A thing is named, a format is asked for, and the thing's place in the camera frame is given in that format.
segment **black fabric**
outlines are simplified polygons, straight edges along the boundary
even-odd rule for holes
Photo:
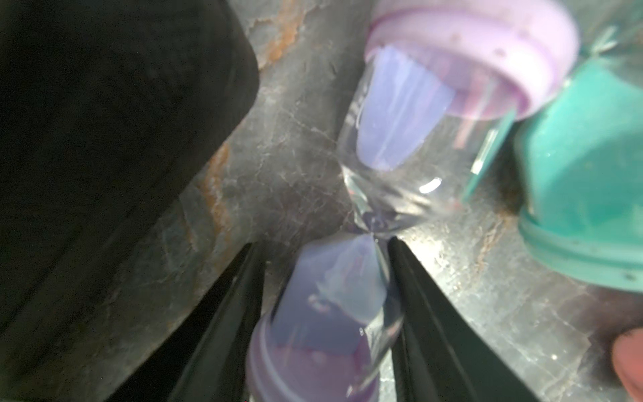
[[[458,314],[407,245],[392,239],[389,253],[406,317],[393,349],[399,400],[436,400],[421,391],[427,389],[420,381],[428,373],[440,402],[537,402]]]
[[[4,3],[0,387],[111,277],[258,88],[224,1]]]
[[[240,401],[264,268],[261,247],[244,247],[181,327],[108,402]]]

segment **rust stain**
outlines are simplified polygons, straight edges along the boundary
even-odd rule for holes
[[[282,6],[275,19],[279,33],[277,38],[268,43],[266,49],[266,62],[260,69],[273,64],[281,59],[288,48],[296,41],[299,27],[303,24],[305,12],[299,0],[282,0]]]
[[[205,198],[206,204],[212,216],[212,221],[215,223],[217,241],[221,241],[221,255],[220,260],[229,263],[234,258],[236,252],[233,243],[232,225],[233,219],[226,207],[223,195],[223,182],[225,179],[226,167],[230,159],[230,146],[228,143],[221,145],[221,148],[209,160],[206,167],[206,174],[202,182],[197,185],[197,188]],[[197,280],[194,288],[193,303],[199,302],[201,297],[205,294],[211,283],[202,283],[202,280]]]
[[[482,239],[482,247],[480,248],[480,252],[476,258],[475,271],[478,274],[482,273],[486,267],[487,263],[485,262],[485,258],[496,244],[498,244],[498,241],[507,230],[508,223],[508,217],[500,216],[500,220],[498,220],[493,227],[485,233],[484,238]]]
[[[230,146],[224,143],[209,160],[205,178],[197,186],[205,198],[217,231],[223,234],[226,250],[232,245],[230,234],[232,222],[223,199],[223,177],[229,158]]]

